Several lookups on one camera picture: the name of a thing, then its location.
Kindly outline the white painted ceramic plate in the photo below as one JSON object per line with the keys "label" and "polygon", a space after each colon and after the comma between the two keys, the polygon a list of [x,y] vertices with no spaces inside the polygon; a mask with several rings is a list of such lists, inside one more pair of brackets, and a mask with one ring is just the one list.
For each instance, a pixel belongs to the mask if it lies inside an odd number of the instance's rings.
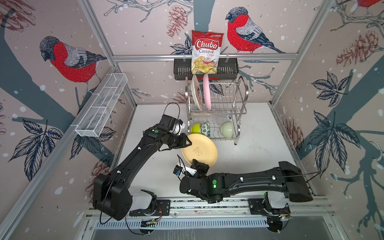
{"label": "white painted ceramic plate", "polygon": [[202,97],[202,91],[200,89],[200,84],[196,75],[193,75],[192,77],[191,91],[192,91],[194,103],[198,108],[198,110],[201,111],[203,109],[203,97]]}

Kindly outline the yellow plate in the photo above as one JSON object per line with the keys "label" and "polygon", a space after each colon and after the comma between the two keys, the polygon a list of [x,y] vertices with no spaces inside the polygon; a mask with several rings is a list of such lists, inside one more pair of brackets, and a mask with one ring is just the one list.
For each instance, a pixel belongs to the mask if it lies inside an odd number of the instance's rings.
{"label": "yellow plate", "polygon": [[191,146],[182,149],[182,154],[188,163],[193,159],[212,167],[218,159],[218,150],[211,139],[201,134],[188,135]]}

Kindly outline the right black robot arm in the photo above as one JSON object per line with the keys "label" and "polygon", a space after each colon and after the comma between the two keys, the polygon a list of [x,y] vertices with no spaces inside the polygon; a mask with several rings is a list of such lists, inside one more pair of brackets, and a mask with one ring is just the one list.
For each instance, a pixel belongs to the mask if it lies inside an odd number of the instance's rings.
{"label": "right black robot arm", "polygon": [[287,161],[279,162],[278,167],[270,170],[247,174],[215,173],[208,176],[209,166],[197,160],[192,167],[197,172],[181,179],[180,192],[209,204],[240,193],[260,191],[284,193],[294,203],[313,200],[301,169]]}

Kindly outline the pink plate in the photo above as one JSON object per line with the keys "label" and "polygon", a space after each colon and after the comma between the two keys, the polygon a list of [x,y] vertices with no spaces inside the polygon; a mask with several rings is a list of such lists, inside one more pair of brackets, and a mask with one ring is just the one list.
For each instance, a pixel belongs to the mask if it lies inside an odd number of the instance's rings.
{"label": "pink plate", "polygon": [[211,94],[210,94],[210,81],[209,81],[208,74],[204,74],[203,76],[203,88],[204,88],[204,101],[206,104],[206,108],[208,110],[211,110],[212,105],[211,105]]}

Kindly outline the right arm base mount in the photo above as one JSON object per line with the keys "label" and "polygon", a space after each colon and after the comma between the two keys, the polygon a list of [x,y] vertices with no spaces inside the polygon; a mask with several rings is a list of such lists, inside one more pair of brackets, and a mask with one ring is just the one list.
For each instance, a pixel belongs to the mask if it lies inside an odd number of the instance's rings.
{"label": "right arm base mount", "polygon": [[266,199],[248,199],[248,204],[251,215],[278,217],[291,214],[288,204],[286,204],[283,208],[273,208]]}

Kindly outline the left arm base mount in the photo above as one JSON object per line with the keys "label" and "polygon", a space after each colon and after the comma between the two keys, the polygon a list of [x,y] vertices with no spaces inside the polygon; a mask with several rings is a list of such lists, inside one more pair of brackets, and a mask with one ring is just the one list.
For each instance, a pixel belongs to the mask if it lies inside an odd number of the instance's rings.
{"label": "left arm base mount", "polygon": [[169,216],[171,208],[170,200],[152,201],[147,209],[139,209],[129,212],[130,217],[163,217]]}

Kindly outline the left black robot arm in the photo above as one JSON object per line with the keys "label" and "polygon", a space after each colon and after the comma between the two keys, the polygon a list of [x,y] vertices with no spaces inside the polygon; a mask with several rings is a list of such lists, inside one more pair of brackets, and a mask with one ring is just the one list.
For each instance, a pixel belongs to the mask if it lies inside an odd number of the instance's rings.
{"label": "left black robot arm", "polygon": [[132,211],[134,198],[129,192],[132,181],[146,161],[167,145],[166,150],[182,149],[192,145],[187,135],[178,127],[182,121],[163,115],[160,122],[143,132],[143,137],[134,150],[108,174],[99,174],[94,179],[93,207],[101,213],[120,221]]}

